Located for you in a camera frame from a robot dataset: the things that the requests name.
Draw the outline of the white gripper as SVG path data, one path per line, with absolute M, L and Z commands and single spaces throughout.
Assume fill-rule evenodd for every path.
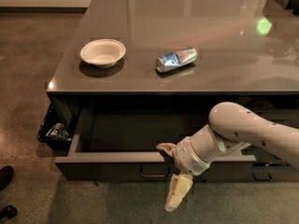
M 192 139 L 190 137 L 185 137 L 177 145 L 173 143 L 160 143 L 156 148 L 174 158 L 176 167 L 183 172 L 179 175 L 172 175 L 170 180 L 164 208 L 167 212 L 173 212 L 179 207 L 190 191 L 193 184 L 192 175 L 200 175 L 209 168 L 210 164 L 197 156 L 192 147 Z

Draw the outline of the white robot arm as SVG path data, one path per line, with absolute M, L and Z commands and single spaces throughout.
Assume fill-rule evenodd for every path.
M 157 149 L 173 158 L 179 169 L 173 175 L 165 210 L 175 211 L 192 187 L 193 179 L 218 157 L 254 145 L 299 167 L 299 130 L 264 119 L 242 105 L 223 102 L 209 112 L 208 125 L 177 144 L 160 143 Z

